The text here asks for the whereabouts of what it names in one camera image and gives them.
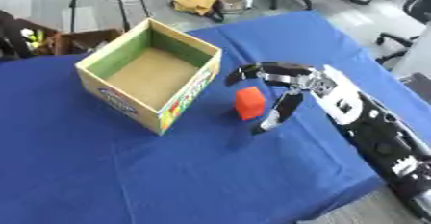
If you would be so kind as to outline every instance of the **cardboard box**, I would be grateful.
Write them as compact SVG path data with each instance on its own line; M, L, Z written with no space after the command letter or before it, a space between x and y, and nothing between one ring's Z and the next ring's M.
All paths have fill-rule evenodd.
M218 73L221 50L147 19L76 63L87 91L163 134Z
M75 54L73 46L79 47L82 51L97 47L103 42L112 42L120 37L122 32L118 29L106 29L72 34L55 35L55 55Z

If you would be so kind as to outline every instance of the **printed label on box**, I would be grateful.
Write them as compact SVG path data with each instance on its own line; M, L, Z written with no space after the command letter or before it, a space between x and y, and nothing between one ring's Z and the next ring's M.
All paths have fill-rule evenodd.
M128 104L121 97L120 93L117 93L113 89L108 89L108 88L99 88L98 90L110 105L114 106L116 109L120 110L121 112L130 113L130 114L138 113L133 106Z
M187 88L183 94L165 111L161 112L161 128L166 130L172 122L190 105L191 101L208 85L216 75L215 71L207 69Z

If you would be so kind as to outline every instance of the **blue tablecloth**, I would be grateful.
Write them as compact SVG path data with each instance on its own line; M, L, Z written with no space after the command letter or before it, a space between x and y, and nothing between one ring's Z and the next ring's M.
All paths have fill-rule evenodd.
M0 64L0 223L257 224L314 218L382 185L306 96L253 137L227 88L249 62L331 64L431 141L431 109L314 12L191 32L224 50L221 72L158 137L84 92L83 56Z

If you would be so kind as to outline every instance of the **black robotic finger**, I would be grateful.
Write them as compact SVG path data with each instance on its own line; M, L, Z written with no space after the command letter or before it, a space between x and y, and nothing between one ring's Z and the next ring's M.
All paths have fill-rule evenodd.
M243 65L232 71L224 79L224 84L227 87L230 87L231 85L236 84L239 81L243 81L246 79L256 79L257 72L259 72L260 70L261 67L258 64Z
M260 62L237 68L226 77L225 84L229 87L242 80L261 78L270 86L288 87L291 77L309 75L311 74L309 69L310 67L306 65L284 62Z
M251 129L251 133L253 135L261 134L267 132L281 123L285 122L299 104L303 100L302 94L289 95L288 93L283 94L278 100L275 102L272 110L269 112L268 117L261 122L260 124L254 126Z

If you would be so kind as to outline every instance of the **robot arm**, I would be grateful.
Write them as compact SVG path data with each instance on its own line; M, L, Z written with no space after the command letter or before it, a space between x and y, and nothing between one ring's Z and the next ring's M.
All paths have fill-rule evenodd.
M331 123L360 156L419 218L431 222L431 149L412 129L378 101L361 92L340 71L309 66L261 62L238 68L227 86L246 79L263 79L269 86L286 87L267 118L252 128L267 132L287 120L310 91Z

